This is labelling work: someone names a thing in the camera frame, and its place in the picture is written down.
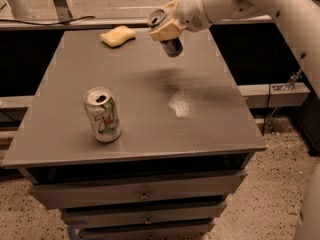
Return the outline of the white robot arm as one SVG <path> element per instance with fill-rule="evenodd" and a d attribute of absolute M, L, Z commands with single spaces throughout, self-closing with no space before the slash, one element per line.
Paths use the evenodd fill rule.
<path fill-rule="evenodd" d="M 182 52 L 183 31 L 199 32 L 223 20 L 270 16 L 320 97 L 320 7 L 312 0 L 172 0 L 147 19 L 150 37 L 170 57 Z"/>

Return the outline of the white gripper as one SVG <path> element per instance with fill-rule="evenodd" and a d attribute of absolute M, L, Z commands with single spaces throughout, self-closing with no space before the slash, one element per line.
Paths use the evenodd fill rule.
<path fill-rule="evenodd" d="M 162 7 L 167 17 L 170 19 L 163 25 L 151 30 L 149 35 L 154 41 L 167 41 L 175 39 L 186 29 L 190 32 L 199 32 L 210 27 L 204 0 L 172 0 Z"/>

